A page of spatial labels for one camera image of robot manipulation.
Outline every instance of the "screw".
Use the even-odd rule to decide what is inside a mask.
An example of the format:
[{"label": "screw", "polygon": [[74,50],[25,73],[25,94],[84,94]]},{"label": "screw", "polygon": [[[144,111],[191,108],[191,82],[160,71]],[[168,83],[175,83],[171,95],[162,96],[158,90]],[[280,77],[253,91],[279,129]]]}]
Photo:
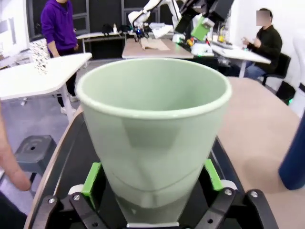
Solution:
[{"label": "screw", "polygon": [[228,196],[232,195],[232,191],[229,190],[229,189],[226,189],[226,190],[224,191],[224,193],[227,194]]},{"label": "screw", "polygon": [[257,192],[252,191],[252,192],[251,192],[251,196],[253,196],[254,198],[256,198],[256,197],[258,197],[258,194],[257,194]]},{"label": "screw", "polygon": [[79,200],[80,199],[80,195],[76,195],[73,197],[74,200]]},{"label": "screw", "polygon": [[50,204],[51,204],[51,203],[54,203],[54,201],[55,201],[55,199],[54,199],[54,198],[49,199],[49,203],[50,203]]}]

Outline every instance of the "hand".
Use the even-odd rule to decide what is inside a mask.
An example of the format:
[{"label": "hand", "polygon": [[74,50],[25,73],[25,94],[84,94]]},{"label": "hand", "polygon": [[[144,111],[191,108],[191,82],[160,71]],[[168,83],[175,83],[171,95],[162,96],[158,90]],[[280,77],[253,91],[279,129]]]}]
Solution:
[{"label": "hand", "polygon": [[261,47],[261,45],[262,45],[262,42],[258,38],[255,38],[254,39],[254,46],[256,48],[259,48],[259,47]]},{"label": "hand", "polygon": [[18,165],[14,154],[9,146],[0,149],[0,165],[3,167],[5,174],[16,188],[21,191],[28,191],[31,183],[25,173]]},{"label": "hand", "polygon": [[243,40],[243,45],[249,45],[250,44],[250,42],[245,37],[242,38],[242,40]]}]

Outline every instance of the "dark blue bottle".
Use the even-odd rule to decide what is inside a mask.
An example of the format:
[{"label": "dark blue bottle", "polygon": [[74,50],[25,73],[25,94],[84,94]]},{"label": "dark blue bottle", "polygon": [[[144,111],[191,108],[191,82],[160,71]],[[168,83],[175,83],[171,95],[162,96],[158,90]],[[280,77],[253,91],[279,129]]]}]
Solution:
[{"label": "dark blue bottle", "polygon": [[289,190],[299,189],[305,185],[305,114],[279,168],[279,174]]}]

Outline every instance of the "light green plastic cup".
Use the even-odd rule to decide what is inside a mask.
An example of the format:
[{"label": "light green plastic cup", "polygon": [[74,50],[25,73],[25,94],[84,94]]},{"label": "light green plastic cup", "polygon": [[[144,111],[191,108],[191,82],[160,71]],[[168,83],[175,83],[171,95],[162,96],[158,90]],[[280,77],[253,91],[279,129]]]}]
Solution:
[{"label": "light green plastic cup", "polygon": [[127,222],[177,221],[232,95],[227,78],[189,61],[132,59],[88,72],[77,95]]}]

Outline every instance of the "man in purple hoodie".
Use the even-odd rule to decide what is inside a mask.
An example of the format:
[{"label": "man in purple hoodie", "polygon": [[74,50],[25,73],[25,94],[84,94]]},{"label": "man in purple hoodie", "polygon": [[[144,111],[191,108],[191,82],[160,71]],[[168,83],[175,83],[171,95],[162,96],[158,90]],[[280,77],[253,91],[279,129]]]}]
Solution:
[{"label": "man in purple hoodie", "polygon": [[[49,0],[41,13],[42,34],[47,40],[51,58],[74,54],[78,49],[77,38],[73,25],[73,8],[70,0]],[[76,73],[67,81],[70,101],[77,101],[75,96]],[[66,109],[60,94],[58,102],[61,112]]]}]

